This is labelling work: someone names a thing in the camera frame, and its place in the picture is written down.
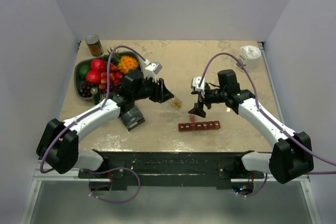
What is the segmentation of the small pill bottle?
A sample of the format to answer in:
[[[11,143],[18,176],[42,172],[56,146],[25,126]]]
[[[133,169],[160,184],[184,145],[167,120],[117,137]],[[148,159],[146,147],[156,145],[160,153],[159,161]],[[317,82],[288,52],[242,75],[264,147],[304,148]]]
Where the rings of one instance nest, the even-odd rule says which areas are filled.
[[[179,98],[174,97],[169,101],[169,105],[174,109],[180,109],[182,107],[182,101]]]

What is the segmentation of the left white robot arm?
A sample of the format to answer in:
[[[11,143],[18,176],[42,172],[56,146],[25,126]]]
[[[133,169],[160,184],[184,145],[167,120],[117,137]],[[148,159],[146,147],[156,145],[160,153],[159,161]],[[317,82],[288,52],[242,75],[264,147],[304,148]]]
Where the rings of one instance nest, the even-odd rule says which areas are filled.
[[[108,174],[109,165],[98,151],[81,151],[79,143],[100,126],[120,118],[133,109],[137,100],[149,99],[164,103],[174,98],[162,78],[145,78],[142,71],[134,70],[122,78],[111,93],[99,104],[73,118],[50,120],[36,149],[41,158],[40,172],[45,174],[44,164],[51,170],[64,174],[73,168],[90,170],[97,178]]]

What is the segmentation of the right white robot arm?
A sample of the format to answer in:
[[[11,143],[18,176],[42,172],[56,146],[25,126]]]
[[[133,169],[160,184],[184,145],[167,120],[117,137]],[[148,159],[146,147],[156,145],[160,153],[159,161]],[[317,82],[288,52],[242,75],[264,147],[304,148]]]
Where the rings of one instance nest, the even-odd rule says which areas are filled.
[[[252,171],[272,174],[277,182],[285,184],[314,168],[311,139],[305,132],[297,133],[283,125],[261,104],[249,90],[242,90],[232,69],[217,74],[219,86],[210,88],[201,77],[191,81],[192,94],[197,102],[190,114],[206,117],[203,107],[211,108],[214,103],[223,103],[237,115],[247,120],[267,140],[271,153],[244,152],[236,158],[234,173],[246,178]]]

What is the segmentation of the red weekly pill organizer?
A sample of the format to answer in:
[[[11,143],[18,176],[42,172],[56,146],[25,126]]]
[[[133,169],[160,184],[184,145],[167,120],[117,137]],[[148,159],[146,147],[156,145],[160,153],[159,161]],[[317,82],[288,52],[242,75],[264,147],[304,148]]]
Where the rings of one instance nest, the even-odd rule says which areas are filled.
[[[178,124],[178,131],[195,132],[195,131],[219,130],[221,128],[219,121],[202,121],[202,119],[203,118],[190,114],[188,122]]]

